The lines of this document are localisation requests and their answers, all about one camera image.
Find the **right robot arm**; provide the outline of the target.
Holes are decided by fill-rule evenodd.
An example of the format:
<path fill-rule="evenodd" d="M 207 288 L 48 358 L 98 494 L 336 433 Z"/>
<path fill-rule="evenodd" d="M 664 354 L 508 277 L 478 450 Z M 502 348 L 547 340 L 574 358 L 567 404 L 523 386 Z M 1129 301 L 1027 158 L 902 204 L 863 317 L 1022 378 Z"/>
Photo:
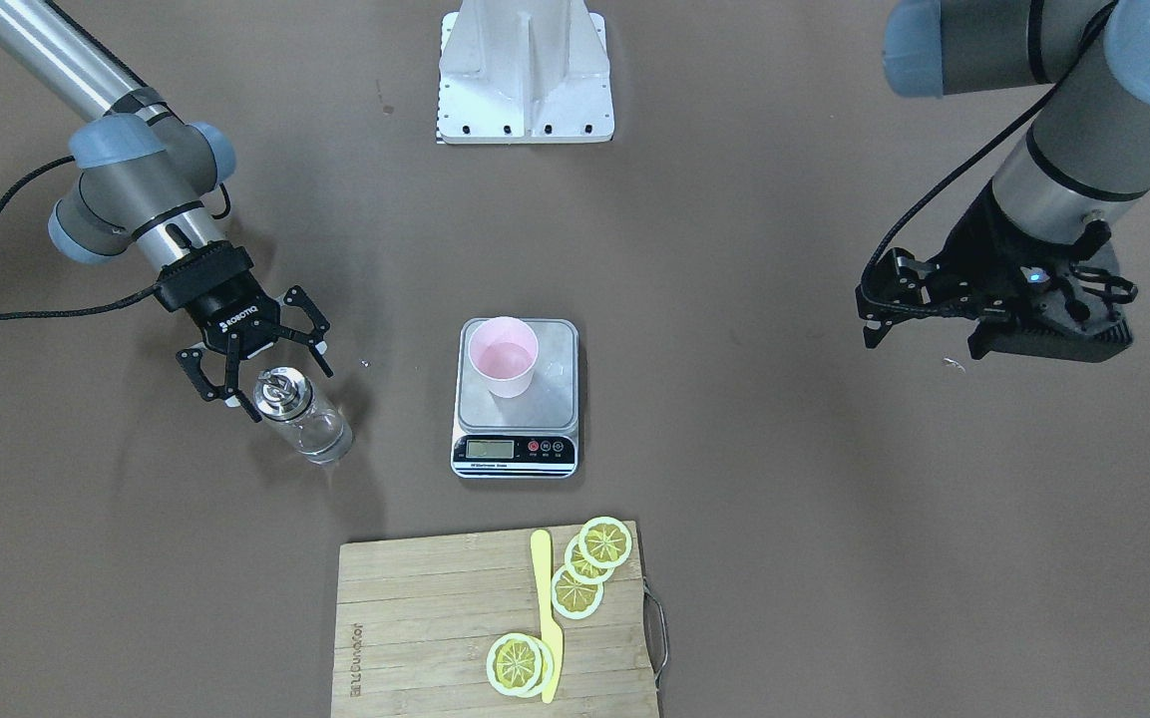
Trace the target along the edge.
<path fill-rule="evenodd" d="M 47 217 L 61 254 L 105 263 L 136 246 L 158 278 L 136 295 L 91 306 L 116 312 L 154 298 L 185 312 L 199 333 L 177 359 L 200 398 L 261 413 L 241 390 L 240 368 L 279 341 L 309 350 L 325 376 L 328 319 L 301 287 L 279 298 L 252 276 L 250 253 L 227 239 L 204 196 L 224 191 L 232 142 L 183 122 L 163 96 L 52 1 L 0 1 L 0 47 L 82 119 L 67 160 L 72 189 Z"/>

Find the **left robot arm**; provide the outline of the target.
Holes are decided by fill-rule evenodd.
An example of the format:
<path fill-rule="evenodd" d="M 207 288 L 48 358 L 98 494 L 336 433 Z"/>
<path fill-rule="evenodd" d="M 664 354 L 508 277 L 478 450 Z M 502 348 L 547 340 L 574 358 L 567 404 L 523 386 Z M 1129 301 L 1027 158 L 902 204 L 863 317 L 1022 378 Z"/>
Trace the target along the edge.
<path fill-rule="evenodd" d="M 1046 92 L 977 151 L 1021 133 L 938 254 L 880 242 L 856 289 L 866 346 L 912 319 L 963 318 L 974 359 L 1129 347 L 1137 287 L 1111 240 L 1150 191 L 1150 1 L 902 1 L 882 64 L 902 97 Z"/>

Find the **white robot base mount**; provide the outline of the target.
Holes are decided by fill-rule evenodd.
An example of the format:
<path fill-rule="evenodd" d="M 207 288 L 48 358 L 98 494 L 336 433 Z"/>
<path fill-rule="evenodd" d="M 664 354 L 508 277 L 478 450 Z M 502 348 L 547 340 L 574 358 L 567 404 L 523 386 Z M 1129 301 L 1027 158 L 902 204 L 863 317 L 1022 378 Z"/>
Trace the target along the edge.
<path fill-rule="evenodd" d="M 463 1 L 440 20 L 438 142 L 607 143 L 610 44 L 583 1 Z"/>

